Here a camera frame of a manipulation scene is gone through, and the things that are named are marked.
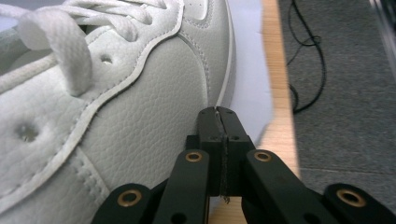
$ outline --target shoelace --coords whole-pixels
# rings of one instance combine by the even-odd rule
[[[163,0],[67,0],[61,6],[35,11],[0,4],[0,15],[19,21],[17,30],[27,48],[52,49],[67,91],[79,96],[91,85],[92,59],[78,26],[109,25],[126,41],[136,41],[138,33],[130,18],[152,23],[142,4],[166,8]]]

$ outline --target wooden table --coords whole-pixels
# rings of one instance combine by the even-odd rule
[[[271,78],[275,111],[274,119],[267,127],[258,148],[275,152],[295,174],[299,175],[277,0],[262,0],[262,6],[264,9],[262,36]],[[229,204],[222,202],[210,217],[209,224],[246,223],[240,203],[240,198],[231,198]]]

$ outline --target wire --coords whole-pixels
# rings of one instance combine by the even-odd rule
[[[291,9],[292,8],[294,8],[294,10],[297,14],[297,17],[299,18],[300,22],[303,24],[306,32],[309,35],[309,37],[304,41],[301,41],[297,37],[297,35],[295,34],[294,30],[291,27]],[[288,61],[288,66],[294,61],[294,59],[297,57],[297,55],[300,53],[300,51],[303,47],[315,47],[317,49],[318,56],[320,58],[320,64],[321,64],[320,85],[319,85],[318,91],[316,92],[314,98],[308,104],[303,105],[300,108],[298,107],[299,94],[298,94],[297,90],[290,84],[290,90],[293,93],[294,101],[295,101],[294,106],[293,106],[293,114],[296,115],[296,114],[306,110],[307,108],[311,107],[320,98],[321,94],[323,93],[324,87],[326,85],[327,70],[326,70],[326,62],[325,62],[324,56],[323,56],[323,51],[320,47],[321,37],[318,35],[312,34],[312,31],[309,28],[308,24],[306,23],[303,15],[301,14],[300,9],[298,8],[295,0],[291,0],[291,4],[289,7],[289,13],[288,13],[288,24],[289,24],[291,35],[293,36],[294,40],[297,41],[297,43],[299,43],[299,45],[300,45],[300,47],[297,48],[296,52],[294,53],[293,57]]]

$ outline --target floor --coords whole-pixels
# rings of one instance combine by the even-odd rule
[[[299,47],[288,26],[290,0],[279,0],[286,59]],[[321,36],[328,80],[314,106],[294,117],[302,179],[318,192],[343,182],[362,188],[396,214],[396,81],[368,0],[297,5]],[[295,11],[291,26],[308,38]],[[288,67],[306,104],[318,89],[320,61],[303,48]]]

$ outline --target white sneaker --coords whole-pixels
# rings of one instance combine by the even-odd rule
[[[0,33],[0,223],[90,223],[114,188],[165,180],[198,112],[231,101],[225,0],[0,15],[19,18]]]

